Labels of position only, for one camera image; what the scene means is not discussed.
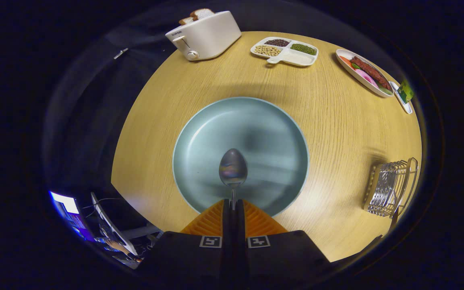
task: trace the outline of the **round table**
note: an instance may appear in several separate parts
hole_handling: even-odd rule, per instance
[[[312,44],[318,58],[307,67],[268,64],[250,48],[269,36]],[[173,178],[180,131],[208,104],[256,97],[279,106],[298,123],[311,158],[301,194],[275,219],[289,231],[304,230],[330,262],[361,251],[385,235],[392,221],[363,210],[372,166],[410,157],[421,165],[422,143],[415,113],[405,113],[396,97],[378,97],[354,79],[338,63],[338,48],[301,35],[246,31],[214,59],[190,62],[175,51],[128,114],[116,147],[112,185],[162,231],[180,231],[198,215]],[[217,165],[210,166],[218,174]]]

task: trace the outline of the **bread slice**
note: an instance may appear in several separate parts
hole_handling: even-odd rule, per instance
[[[202,19],[213,14],[214,12],[212,12],[212,10],[210,10],[209,8],[201,8],[191,12],[190,15],[192,16],[193,20],[196,21],[198,19]]]
[[[185,25],[185,24],[188,24],[188,23],[191,23],[193,22],[193,18],[192,17],[188,17],[188,18],[184,18],[182,20],[179,21],[180,25]]]

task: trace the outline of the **spoon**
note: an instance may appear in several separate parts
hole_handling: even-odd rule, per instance
[[[228,150],[221,158],[219,168],[223,184],[232,189],[232,210],[236,209],[236,189],[247,180],[247,162],[237,149]]]

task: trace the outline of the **toaster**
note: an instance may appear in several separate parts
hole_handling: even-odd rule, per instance
[[[188,60],[217,57],[240,36],[241,31],[230,11],[215,13],[166,33]]]

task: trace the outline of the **dish rack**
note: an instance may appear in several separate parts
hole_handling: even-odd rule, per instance
[[[411,174],[414,176],[413,182],[406,202],[401,205]],[[364,209],[369,213],[383,217],[389,216],[390,219],[393,219],[397,210],[401,213],[407,206],[417,175],[418,160],[414,157],[407,161],[400,160],[374,166],[365,196]]]

